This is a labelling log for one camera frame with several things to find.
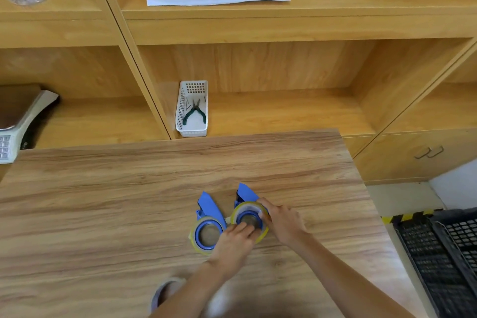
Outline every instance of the wooden table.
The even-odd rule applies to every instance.
[[[239,182],[299,209],[326,247],[426,317],[334,130],[21,152],[0,185],[0,316],[146,317],[163,279],[205,259],[188,241],[201,192],[229,214]],[[271,234],[215,303],[227,317],[342,317]]]

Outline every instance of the wooden cabinet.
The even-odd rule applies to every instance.
[[[477,158],[477,129],[379,136],[356,158],[365,182],[428,180]]]

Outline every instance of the green pliers handle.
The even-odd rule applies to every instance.
[[[191,114],[194,113],[194,111],[199,112],[200,115],[202,116],[202,118],[204,119],[204,123],[206,123],[206,114],[200,110],[199,104],[200,104],[200,99],[199,99],[199,102],[197,104],[194,102],[194,100],[192,100],[192,108],[191,108],[190,111],[188,111],[188,113],[182,119],[182,125],[184,125],[184,126],[187,125],[187,119],[190,117]]]

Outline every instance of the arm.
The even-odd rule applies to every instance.
[[[246,223],[230,225],[220,235],[209,260],[149,318],[197,318],[220,287],[245,264],[260,233]]]
[[[298,212],[267,199],[258,202],[270,213],[261,216],[269,229],[310,266],[346,318],[414,318],[308,233]]]

